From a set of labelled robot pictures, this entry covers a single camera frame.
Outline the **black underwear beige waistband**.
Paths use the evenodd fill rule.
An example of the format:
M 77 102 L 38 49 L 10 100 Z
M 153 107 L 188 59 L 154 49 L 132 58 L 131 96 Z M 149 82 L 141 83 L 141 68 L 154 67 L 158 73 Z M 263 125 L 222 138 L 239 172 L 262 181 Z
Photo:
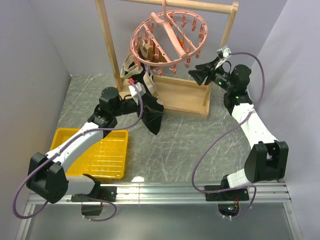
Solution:
M 146 91 L 142 96 L 144 108 L 142 121 L 151 133 L 157 135 L 164 115 L 164 104 L 160 99 L 153 76 L 147 71 L 142 75 L 141 83 Z

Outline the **pink round clip hanger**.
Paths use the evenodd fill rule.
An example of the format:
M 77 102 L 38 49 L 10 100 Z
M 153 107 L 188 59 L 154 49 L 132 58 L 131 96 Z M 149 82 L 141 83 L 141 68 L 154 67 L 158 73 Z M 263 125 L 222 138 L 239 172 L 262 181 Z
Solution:
M 173 73 L 177 73 L 177 64 L 185 62 L 186 68 L 190 66 L 191 58 L 199 58 L 201 50 L 208 36 L 206 21 L 198 14 L 188 10 L 167 10 L 166 1 L 161 2 L 162 12 L 152 12 L 150 17 L 143 21 L 133 32 L 130 39 L 129 54 L 132 55 L 134 63 L 150 67 L 156 74 L 162 75 L 162 68 L 168 67 Z M 187 18 L 192 18 L 191 31 L 199 30 L 199 41 L 194 43 L 184 32 L 187 25 Z M 171 59 L 157 40 L 154 30 L 155 26 L 162 27 L 169 42 L 177 53 L 176 59 Z M 155 47 L 156 52 L 161 52 L 167 62 L 150 62 L 144 60 L 143 46 Z

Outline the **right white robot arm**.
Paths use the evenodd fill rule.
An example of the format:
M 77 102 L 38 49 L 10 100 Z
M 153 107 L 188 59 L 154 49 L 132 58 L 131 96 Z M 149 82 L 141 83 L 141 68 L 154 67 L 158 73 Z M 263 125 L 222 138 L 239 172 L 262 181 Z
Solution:
M 255 110 L 256 105 L 247 92 L 251 69 L 238 64 L 227 72 L 215 59 L 196 65 L 188 73 L 198 85 L 215 83 L 225 90 L 224 107 L 237 121 L 251 147 L 243 169 L 223 177 L 221 196 L 231 200 L 238 194 L 239 187 L 282 179 L 285 176 L 289 146 L 270 133 Z

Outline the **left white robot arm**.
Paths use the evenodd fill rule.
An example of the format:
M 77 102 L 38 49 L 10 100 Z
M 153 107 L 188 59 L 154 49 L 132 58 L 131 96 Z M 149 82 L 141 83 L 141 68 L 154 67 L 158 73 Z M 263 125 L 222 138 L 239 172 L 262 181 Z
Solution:
M 46 154 L 34 154 L 29 163 L 26 187 L 51 204 L 66 195 L 84 195 L 89 201 L 96 201 L 101 188 L 94 177 L 88 174 L 67 176 L 66 173 L 85 151 L 116 130 L 117 116 L 134 112 L 140 118 L 143 116 L 144 86 L 132 83 L 129 91 L 131 99 L 125 100 L 116 88 L 105 88 L 93 114 L 76 134 Z

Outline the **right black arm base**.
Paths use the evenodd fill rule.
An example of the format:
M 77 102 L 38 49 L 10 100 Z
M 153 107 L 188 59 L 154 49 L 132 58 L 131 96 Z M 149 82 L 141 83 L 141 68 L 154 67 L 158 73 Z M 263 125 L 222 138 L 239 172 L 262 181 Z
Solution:
M 249 199 L 246 188 L 205 194 L 205 200 L 207 202 L 218 202 L 219 213 L 228 218 L 237 217 L 240 213 L 240 201 L 248 201 Z

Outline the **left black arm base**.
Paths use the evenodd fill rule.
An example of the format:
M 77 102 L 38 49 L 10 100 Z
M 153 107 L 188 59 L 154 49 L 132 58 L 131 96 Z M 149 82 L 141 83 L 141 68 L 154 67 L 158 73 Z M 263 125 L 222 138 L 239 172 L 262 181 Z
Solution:
M 103 211 L 104 204 L 111 205 L 114 208 L 114 212 L 108 219 L 113 217 L 117 212 L 115 205 L 117 197 L 116 186 L 95 186 L 89 194 L 76 194 L 71 196 L 71 202 L 73 203 L 85 203 L 85 202 L 97 202 L 98 205 L 85 204 L 81 205 L 81 214 L 85 218 L 98 217 Z

